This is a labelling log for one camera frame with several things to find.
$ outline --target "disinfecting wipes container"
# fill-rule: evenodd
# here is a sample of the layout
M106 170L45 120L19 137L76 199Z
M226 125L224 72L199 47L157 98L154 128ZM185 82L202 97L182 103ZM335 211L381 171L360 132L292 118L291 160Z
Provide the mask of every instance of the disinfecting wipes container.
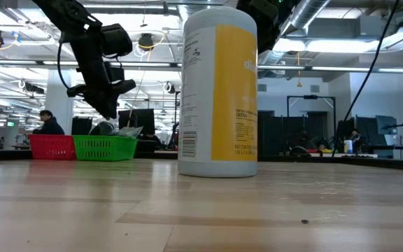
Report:
M184 35L178 172L256 175L255 21L234 8L210 8L189 17Z

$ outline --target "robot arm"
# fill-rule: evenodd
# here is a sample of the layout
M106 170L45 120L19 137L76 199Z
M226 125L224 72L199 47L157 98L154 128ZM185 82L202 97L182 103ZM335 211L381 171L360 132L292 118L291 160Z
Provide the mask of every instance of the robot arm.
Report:
M62 32L60 43L70 43L86 85L68 89L69 97L82 94L84 100L105 118L116 118L119 95L136 87L125 80L124 70L110 67L103 56L128 55L132 41L119 25L102 26L76 0L33 0L50 21Z

